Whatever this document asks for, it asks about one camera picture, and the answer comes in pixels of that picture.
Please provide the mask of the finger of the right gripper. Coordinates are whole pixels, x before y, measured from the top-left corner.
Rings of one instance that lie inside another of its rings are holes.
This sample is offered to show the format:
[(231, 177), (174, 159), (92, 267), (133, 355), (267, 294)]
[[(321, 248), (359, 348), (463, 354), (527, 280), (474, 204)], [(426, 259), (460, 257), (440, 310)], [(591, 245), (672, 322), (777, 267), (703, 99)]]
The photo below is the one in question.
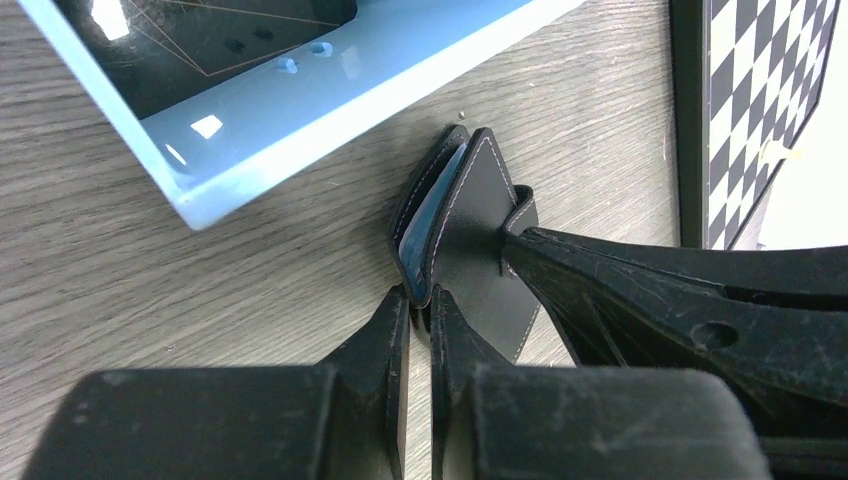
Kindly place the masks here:
[(723, 251), (532, 227), (504, 259), (580, 366), (720, 377), (779, 455), (847, 454), (847, 250)]

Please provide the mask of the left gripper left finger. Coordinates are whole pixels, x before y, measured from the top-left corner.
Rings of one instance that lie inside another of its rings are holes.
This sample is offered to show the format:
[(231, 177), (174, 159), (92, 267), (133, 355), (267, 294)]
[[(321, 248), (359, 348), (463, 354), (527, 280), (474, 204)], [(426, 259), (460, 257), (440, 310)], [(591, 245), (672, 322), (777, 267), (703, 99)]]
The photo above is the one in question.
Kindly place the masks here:
[(82, 378), (33, 452), (28, 479), (399, 479), (408, 301), (312, 365), (123, 369)]

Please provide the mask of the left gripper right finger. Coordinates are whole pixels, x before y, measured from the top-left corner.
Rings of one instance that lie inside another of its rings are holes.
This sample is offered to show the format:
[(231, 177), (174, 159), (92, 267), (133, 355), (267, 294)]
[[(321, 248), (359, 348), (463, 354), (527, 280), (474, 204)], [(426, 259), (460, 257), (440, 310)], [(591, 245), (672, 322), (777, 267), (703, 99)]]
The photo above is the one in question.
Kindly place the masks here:
[(767, 479), (750, 421), (697, 370), (517, 366), (431, 298), (436, 479)]

